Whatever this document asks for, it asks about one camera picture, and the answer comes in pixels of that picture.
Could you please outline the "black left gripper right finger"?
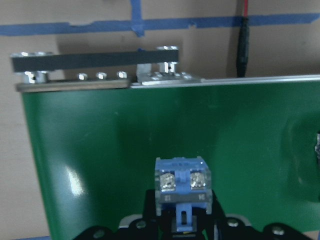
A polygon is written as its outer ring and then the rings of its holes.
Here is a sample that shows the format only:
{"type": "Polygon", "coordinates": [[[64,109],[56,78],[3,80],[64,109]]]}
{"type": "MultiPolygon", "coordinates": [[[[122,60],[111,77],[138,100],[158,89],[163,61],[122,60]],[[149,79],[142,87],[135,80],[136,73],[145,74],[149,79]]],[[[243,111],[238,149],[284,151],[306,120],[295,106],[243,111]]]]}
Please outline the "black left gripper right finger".
{"type": "Polygon", "coordinates": [[[215,192],[212,192],[212,214],[207,227],[208,240],[309,240],[310,237],[284,223],[275,222],[255,229],[246,218],[225,214],[215,192]]]}

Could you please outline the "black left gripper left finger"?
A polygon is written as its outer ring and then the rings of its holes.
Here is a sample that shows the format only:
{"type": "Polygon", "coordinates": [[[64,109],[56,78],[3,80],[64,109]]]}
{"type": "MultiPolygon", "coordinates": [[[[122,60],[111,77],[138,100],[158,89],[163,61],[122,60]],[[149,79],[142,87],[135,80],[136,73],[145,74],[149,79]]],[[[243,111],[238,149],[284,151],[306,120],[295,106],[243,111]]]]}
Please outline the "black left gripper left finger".
{"type": "Polygon", "coordinates": [[[129,221],[128,227],[112,231],[105,226],[92,226],[78,234],[76,240],[158,240],[155,191],[145,192],[142,216],[129,221]]]}

